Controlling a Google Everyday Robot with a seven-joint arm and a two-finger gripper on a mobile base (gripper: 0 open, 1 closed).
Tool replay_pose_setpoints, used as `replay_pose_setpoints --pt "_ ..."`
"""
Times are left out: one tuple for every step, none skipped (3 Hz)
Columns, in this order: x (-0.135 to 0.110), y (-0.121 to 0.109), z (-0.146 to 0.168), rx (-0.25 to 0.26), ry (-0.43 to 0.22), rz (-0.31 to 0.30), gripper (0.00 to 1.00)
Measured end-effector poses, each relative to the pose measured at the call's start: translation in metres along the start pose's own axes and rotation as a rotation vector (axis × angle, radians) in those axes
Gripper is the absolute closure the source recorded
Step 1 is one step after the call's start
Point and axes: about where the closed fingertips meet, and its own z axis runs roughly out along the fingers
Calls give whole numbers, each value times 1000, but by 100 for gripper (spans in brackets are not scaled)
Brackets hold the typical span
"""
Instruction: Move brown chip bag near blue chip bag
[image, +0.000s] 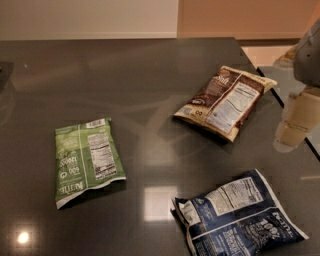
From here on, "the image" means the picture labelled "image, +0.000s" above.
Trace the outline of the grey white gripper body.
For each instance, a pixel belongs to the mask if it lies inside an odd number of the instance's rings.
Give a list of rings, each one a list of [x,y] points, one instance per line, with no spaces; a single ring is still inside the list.
[[[293,69],[296,80],[320,87],[320,18],[298,42]]]

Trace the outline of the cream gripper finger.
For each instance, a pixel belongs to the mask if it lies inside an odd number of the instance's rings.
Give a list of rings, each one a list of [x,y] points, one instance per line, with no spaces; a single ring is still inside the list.
[[[320,123],[320,88],[305,87],[299,94],[290,93],[282,118],[292,128],[312,131]]]
[[[273,147],[280,153],[289,153],[302,143],[307,134],[306,129],[281,121],[276,129]]]

